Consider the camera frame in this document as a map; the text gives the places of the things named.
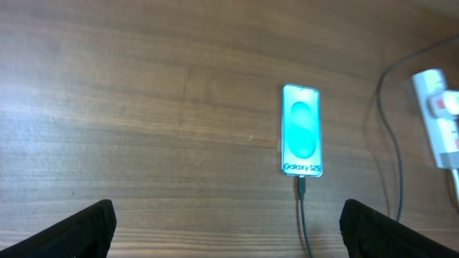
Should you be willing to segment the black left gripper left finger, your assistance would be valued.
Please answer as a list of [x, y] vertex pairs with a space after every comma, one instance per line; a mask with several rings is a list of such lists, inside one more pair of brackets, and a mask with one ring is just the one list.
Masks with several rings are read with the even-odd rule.
[[106, 258], [116, 224], [112, 201], [103, 199], [2, 250], [1, 256]]

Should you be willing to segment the cyan screen smartphone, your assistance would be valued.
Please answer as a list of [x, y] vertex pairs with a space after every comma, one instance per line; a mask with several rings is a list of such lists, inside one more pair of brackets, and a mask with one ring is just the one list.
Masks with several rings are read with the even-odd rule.
[[289, 176], [323, 173], [321, 93], [312, 87], [286, 84], [281, 90], [280, 165]]

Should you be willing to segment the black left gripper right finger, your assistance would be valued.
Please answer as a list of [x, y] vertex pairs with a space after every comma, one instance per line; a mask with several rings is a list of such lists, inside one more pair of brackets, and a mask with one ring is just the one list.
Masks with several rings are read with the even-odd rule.
[[455, 251], [355, 200], [346, 200], [339, 220], [350, 257], [455, 258]]

